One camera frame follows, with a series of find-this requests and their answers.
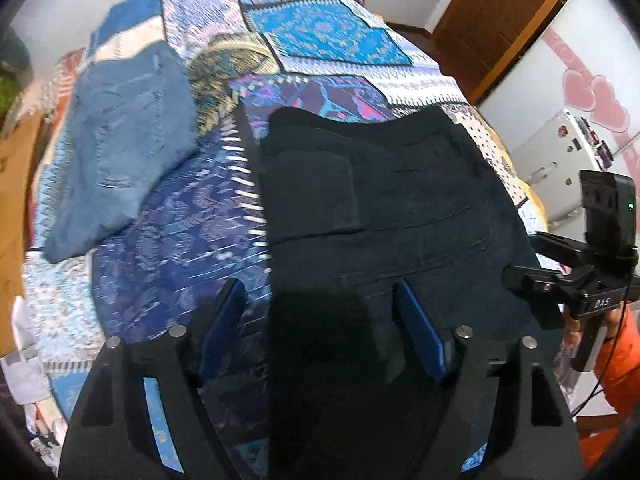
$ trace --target pink heart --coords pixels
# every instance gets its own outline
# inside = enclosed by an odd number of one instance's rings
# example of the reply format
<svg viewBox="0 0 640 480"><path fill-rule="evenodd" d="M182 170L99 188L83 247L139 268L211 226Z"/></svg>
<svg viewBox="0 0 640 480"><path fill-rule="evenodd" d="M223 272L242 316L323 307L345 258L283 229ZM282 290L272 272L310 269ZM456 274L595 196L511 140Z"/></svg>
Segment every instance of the pink heart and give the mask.
<svg viewBox="0 0 640 480"><path fill-rule="evenodd" d="M616 101L616 93L611 83L603 75L597 75L591 82L596 96L596 106L591 112L591 122L604 126L612 132L624 132L629 127L629 112Z"/></svg>
<svg viewBox="0 0 640 480"><path fill-rule="evenodd" d="M577 70L568 69L562 76L564 102L569 106L588 112L596 106L596 95L590 88L591 81Z"/></svg>

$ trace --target baseboard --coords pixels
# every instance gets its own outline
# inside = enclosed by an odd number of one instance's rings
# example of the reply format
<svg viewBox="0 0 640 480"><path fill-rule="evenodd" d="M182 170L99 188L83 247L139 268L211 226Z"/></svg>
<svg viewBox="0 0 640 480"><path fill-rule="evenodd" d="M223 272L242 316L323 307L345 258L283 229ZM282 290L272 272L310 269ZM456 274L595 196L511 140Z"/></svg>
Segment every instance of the baseboard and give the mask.
<svg viewBox="0 0 640 480"><path fill-rule="evenodd" d="M413 25L403 25L402 23L386 22L386 24L396 32L411 32L413 34L420 34L427 38L427 40L431 39L431 33L426 28L414 27Z"/></svg>

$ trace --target wooden door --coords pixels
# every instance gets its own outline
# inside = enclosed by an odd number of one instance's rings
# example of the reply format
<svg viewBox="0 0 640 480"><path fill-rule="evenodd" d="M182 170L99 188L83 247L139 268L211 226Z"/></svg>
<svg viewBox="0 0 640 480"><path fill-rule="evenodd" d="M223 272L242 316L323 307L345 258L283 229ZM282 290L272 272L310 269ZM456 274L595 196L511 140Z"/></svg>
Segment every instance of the wooden door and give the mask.
<svg viewBox="0 0 640 480"><path fill-rule="evenodd" d="M484 83L483 88L472 92L471 101L478 100L507 68L558 1L451 1L433 32L433 42L440 52L463 66L478 86ZM491 81L485 80L491 72Z"/></svg>

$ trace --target person's hand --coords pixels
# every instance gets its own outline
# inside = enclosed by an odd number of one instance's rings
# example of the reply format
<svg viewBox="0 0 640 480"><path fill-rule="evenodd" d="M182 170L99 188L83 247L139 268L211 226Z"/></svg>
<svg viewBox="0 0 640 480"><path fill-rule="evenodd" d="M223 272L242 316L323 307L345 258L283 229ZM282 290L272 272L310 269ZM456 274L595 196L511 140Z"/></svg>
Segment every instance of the person's hand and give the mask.
<svg viewBox="0 0 640 480"><path fill-rule="evenodd" d="M578 346L582 340L582 326L580 321L569 316L569 309L564 309L564 333L562 338L569 348ZM604 323L607 326L606 337L615 337L618 332L618 326L620 325L620 319L622 317L622 304L618 308L609 310L604 315Z"/></svg>

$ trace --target patchwork bedspread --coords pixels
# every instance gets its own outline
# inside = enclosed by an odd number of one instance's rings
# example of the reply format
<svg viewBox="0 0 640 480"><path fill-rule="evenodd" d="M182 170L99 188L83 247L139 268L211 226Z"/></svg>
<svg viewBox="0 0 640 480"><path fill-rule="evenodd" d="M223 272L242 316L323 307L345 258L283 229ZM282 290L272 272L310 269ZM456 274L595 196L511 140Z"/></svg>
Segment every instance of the patchwork bedspread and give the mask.
<svg viewBox="0 0 640 480"><path fill-rule="evenodd" d="M166 174L133 224L88 256L48 263L44 244L62 200L75 139L67 113L76 75L129 59L157 41L183 60L198 111L199 151ZM28 306L54 396L69 417L105 337L155 338L190 321L198 299L230 276L251 305L219 376L202 398L244 478L266 476L269 255L260 197L236 135L260 142L279 107L336 121L388 121L439 105L475 140L527 230L545 229L499 140L433 59L353 0L127 0L114 6L84 52L58 67L60 90L47 149L32 186L33 251L23 267ZM180 470L145 383L162 459Z"/></svg>

